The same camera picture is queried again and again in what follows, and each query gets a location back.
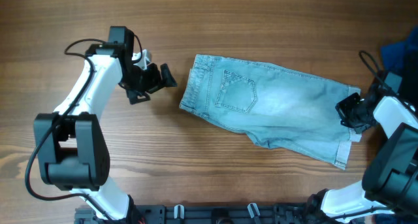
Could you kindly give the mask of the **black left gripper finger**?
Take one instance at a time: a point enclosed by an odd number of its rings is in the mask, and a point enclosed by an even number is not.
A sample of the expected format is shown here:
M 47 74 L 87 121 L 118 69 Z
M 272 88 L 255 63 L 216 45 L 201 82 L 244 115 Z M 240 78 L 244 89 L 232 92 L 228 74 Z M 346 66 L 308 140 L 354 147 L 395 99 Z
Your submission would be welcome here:
M 169 66 L 164 63 L 160 66 L 161 69 L 161 78 L 162 78 L 162 85 L 165 88 L 172 88 L 177 87 L 177 82 L 175 81 L 173 75 L 171 74 L 171 71 L 169 69 Z
M 125 91 L 130 104 L 138 104 L 151 100 L 146 91 L 138 91 L 135 89 L 126 89 Z

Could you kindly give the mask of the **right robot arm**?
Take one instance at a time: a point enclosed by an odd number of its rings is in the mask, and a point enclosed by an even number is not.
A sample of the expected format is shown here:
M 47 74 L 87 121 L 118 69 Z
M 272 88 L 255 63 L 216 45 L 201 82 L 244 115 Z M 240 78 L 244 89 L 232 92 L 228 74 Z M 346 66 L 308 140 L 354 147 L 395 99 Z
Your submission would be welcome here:
M 349 223 L 372 214 L 417 215 L 417 118 L 398 98 L 401 83 L 402 77 L 388 72 L 369 98 L 354 94 L 337 104 L 343 123 L 356 127 L 370 116 L 388 139 L 361 181 L 310 197 L 305 223 Z

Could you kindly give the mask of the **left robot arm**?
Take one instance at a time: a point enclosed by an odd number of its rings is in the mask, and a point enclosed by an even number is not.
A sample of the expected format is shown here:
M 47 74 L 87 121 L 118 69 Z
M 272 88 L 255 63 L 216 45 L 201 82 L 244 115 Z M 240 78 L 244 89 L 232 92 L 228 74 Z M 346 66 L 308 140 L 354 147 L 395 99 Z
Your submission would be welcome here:
M 145 223 L 133 199 L 110 178 L 110 154 L 99 120 L 114 89 L 125 90 L 130 104 L 177 85 L 168 65 L 157 66 L 150 53 L 134 46 L 139 37 L 112 26 L 108 40 L 90 39 L 79 56 L 84 68 L 67 98 L 34 120 L 35 149 L 25 170 L 25 187 L 39 200 L 80 197 L 99 223 Z

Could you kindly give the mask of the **light blue denim shorts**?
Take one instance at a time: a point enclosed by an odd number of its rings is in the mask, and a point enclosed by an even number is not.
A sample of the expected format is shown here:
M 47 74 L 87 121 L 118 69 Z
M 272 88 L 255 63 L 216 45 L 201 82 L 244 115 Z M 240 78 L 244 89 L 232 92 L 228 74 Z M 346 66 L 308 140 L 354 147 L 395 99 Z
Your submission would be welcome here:
M 361 139 L 335 106 L 360 89 L 272 63 L 198 54 L 180 108 L 256 145 L 345 169 Z

